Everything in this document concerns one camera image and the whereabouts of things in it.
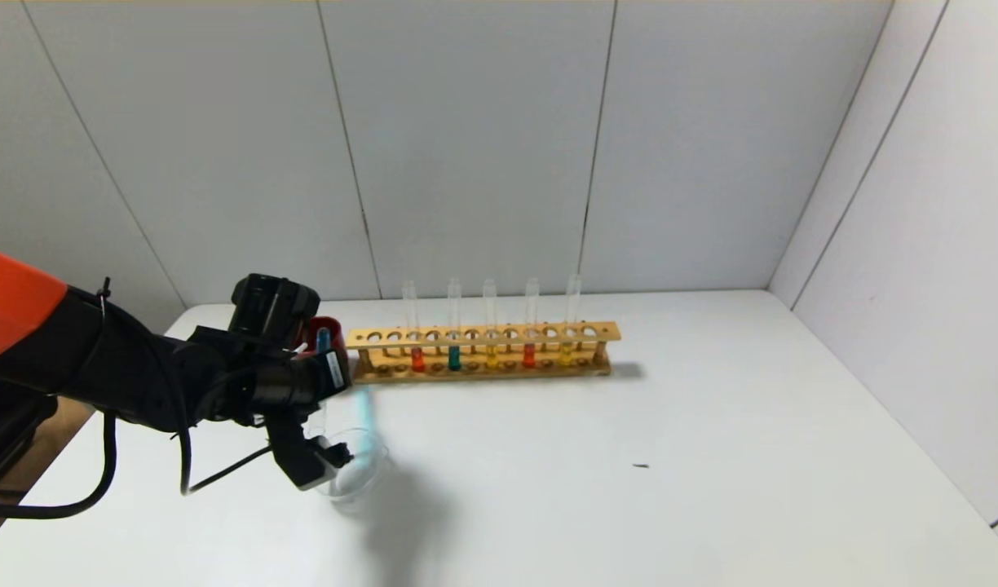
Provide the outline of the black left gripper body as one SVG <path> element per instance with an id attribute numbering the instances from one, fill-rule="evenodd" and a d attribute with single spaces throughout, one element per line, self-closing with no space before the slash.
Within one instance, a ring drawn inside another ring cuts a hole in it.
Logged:
<path id="1" fill-rule="evenodd" d="M 253 406 L 316 406 L 352 384 L 347 357 L 334 349 L 259 365 L 253 375 Z"/>

